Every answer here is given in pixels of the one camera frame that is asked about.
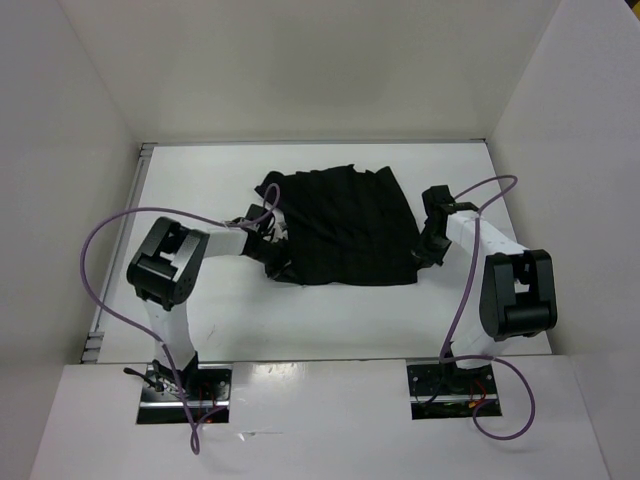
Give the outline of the black skirt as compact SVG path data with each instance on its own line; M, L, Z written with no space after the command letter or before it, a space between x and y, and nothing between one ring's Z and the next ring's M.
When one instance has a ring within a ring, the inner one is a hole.
M390 167L271 171L255 191L278 203L287 227L265 263L269 278L306 286L416 283L419 230Z

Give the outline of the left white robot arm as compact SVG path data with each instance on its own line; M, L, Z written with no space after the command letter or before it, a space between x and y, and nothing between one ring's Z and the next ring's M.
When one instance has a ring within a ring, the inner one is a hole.
M187 300L203 262L244 256L266 267L271 278L291 264L288 235L281 223L262 221L247 228L202 231L168 217L158 218L131 260L126 278L142 300L155 341L154 372L176 399L199 387L198 353L191 340Z

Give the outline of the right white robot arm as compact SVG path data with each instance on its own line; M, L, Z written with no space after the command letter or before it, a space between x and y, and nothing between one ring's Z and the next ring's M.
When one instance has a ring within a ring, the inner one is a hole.
M413 252L421 267L441 266L452 246L470 255L461 302L439 353L438 380L450 393L473 381L473 369L502 354L514 338L532 338L558 321L554 267L544 249L510 239L469 202L427 206Z

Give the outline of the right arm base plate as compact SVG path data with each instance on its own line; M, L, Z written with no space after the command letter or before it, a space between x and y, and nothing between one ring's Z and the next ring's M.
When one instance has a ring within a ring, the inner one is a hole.
M406 365L413 420L502 415L497 386L489 365L463 370L454 363L413 362Z

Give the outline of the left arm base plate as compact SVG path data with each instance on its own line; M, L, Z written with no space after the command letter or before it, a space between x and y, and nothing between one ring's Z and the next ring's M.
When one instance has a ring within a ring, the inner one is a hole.
M172 425L188 422L178 389L172 380L160 377L149 364L144 371L136 423ZM185 396L196 423L226 424L230 416L232 368L201 365Z

